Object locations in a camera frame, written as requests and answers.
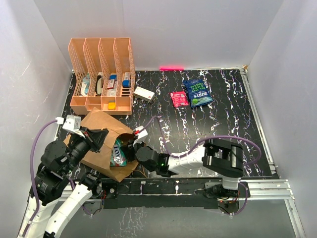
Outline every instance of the pink package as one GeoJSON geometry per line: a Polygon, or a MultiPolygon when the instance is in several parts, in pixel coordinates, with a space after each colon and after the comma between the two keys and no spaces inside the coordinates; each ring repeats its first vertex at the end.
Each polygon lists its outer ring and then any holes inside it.
{"type": "Polygon", "coordinates": [[[188,106],[188,100],[185,92],[170,93],[174,107],[188,106]]]}

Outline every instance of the black marble surface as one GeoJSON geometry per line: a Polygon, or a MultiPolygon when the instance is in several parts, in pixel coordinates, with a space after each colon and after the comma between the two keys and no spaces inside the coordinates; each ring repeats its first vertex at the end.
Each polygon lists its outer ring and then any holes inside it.
{"type": "MultiPolygon", "coordinates": [[[[63,117],[74,114],[70,108],[70,100],[76,85],[75,75],[72,76],[63,117]]],[[[260,134],[251,110],[246,89],[240,71],[237,70],[185,70],[185,71],[139,71],[136,72],[136,86],[156,93],[152,103],[134,98],[133,112],[130,116],[114,116],[122,123],[134,129],[145,125],[152,116],[160,116],[169,150],[179,153],[191,148],[200,138],[208,135],[234,135],[251,140],[259,145],[262,157],[255,165],[245,168],[246,177],[270,177],[271,171],[263,149],[260,134]],[[175,108],[169,93],[183,90],[182,81],[202,79],[214,102],[191,109],[190,106],[175,108]]],[[[158,152],[165,152],[157,122],[148,129],[147,145],[158,152]]],[[[64,139],[67,132],[58,129],[57,138],[64,139]]],[[[242,142],[244,160],[250,161],[257,156],[256,150],[242,142]]],[[[72,174],[77,178],[92,169],[81,164],[72,174]]],[[[219,177],[219,174],[206,168],[180,174],[179,177],[219,177]]]]}

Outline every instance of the orange desk organizer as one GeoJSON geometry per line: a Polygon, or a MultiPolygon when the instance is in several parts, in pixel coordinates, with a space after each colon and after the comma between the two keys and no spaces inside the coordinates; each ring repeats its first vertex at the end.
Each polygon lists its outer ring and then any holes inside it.
{"type": "Polygon", "coordinates": [[[135,70],[130,38],[72,38],[68,46],[76,74],[76,87],[70,106],[77,115],[86,115],[98,108],[110,115],[131,115],[135,70]],[[95,96],[97,76],[102,72],[104,86],[101,96],[95,96]],[[130,88],[122,87],[124,73],[130,73],[130,88]],[[87,97],[81,96],[83,78],[89,73],[90,87],[87,97]],[[114,97],[107,96],[110,75],[117,75],[114,97]],[[115,110],[108,110],[108,103],[115,101],[115,110]]]}

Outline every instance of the gray wall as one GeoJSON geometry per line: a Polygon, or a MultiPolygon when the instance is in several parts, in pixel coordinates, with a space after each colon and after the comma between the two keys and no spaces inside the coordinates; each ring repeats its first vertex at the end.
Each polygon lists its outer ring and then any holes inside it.
{"type": "Polygon", "coordinates": [[[72,37],[131,37],[137,69],[249,64],[283,0],[34,0],[71,66],[72,37]]]}
{"type": "Polygon", "coordinates": [[[317,233],[316,29],[316,0],[285,1],[249,66],[273,159],[290,181],[309,238],[317,233]]]}
{"type": "MultiPolygon", "coordinates": [[[[60,116],[71,71],[32,0],[0,1],[0,35],[0,237],[12,238],[27,205],[33,139],[60,116]]],[[[40,138],[36,166],[55,130],[40,138]]]]}

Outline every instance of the small white box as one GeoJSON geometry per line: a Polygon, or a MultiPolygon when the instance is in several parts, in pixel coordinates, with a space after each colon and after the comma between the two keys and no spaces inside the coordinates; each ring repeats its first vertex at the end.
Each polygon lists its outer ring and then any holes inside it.
{"type": "Polygon", "coordinates": [[[141,88],[141,87],[137,87],[135,90],[134,90],[134,93],[133,95],[137,98],[141,98],[147,102],[152,102],[153,101],[153,98],[155,96],[155,93],[154,92],[151,92],[149,90],[146,90],[144,88],[141,88]]]}

